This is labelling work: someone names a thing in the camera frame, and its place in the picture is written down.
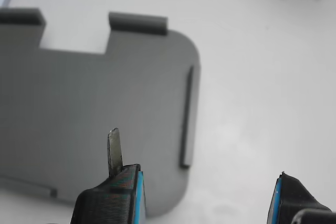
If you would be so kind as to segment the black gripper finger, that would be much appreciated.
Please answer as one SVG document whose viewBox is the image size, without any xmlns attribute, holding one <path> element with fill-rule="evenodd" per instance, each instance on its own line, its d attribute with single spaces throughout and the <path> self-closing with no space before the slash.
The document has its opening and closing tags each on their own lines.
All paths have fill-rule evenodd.
<svg viewBox="0 0 336 224">
<path fill-rule="evenodd" d="M 84 190 L 75 203 L 71 223 L 146 222 L 144 175 L 140 164 L 123 165 L 120 132 L 111 130 L 107 138 L 108 178 Z"/>
<path fill-rule="evenodd" d="M 335 212 L 319 203 L 298 179 L 282 172 L 276 180 L 267 223 L 335 223 Z"/>
</svg>

